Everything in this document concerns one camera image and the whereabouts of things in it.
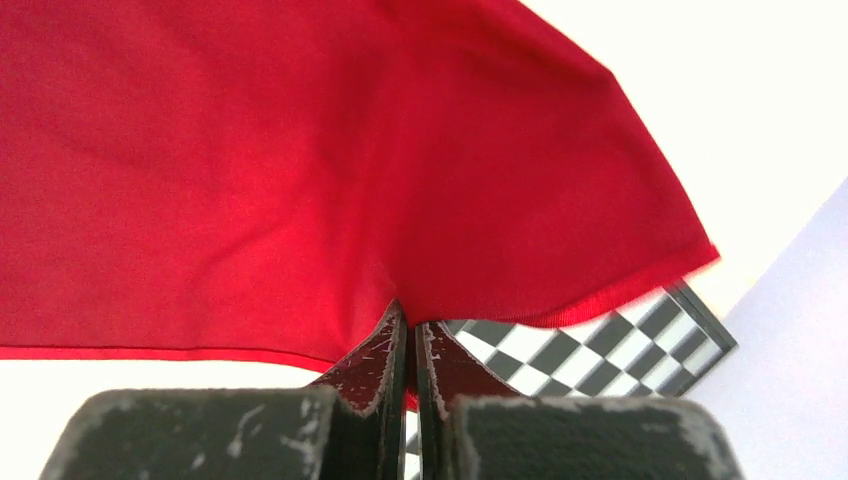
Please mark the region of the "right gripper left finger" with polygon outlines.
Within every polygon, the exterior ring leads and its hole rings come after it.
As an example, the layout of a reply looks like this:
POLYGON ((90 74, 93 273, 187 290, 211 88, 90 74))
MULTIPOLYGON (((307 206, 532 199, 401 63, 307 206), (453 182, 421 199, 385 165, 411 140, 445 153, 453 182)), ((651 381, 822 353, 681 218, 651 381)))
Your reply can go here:
POLYGON ((121 389, 68 421, 45 479, 400 479, 407 326, 375 330, 292 389, 121 389))

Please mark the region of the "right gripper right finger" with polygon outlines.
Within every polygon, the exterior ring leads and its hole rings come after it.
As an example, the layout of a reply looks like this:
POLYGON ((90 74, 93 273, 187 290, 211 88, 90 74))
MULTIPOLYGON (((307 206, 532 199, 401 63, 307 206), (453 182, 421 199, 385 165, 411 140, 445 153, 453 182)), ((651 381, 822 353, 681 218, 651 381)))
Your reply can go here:
POLYGON ((415 329, 425 479, 741 479, 699 404, 533 397, 500 380, 442 322, 415 329))

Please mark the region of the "red cloth napkin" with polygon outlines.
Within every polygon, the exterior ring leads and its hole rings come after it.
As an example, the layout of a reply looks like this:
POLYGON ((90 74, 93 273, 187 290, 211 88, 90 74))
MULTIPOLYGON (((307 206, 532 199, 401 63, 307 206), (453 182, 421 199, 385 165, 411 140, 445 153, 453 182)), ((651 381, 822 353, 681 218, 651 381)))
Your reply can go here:
POLYGON ((324 369, 592 320, 719 254, 614 75, 517 1, 5 1, 3 359, 324 369))

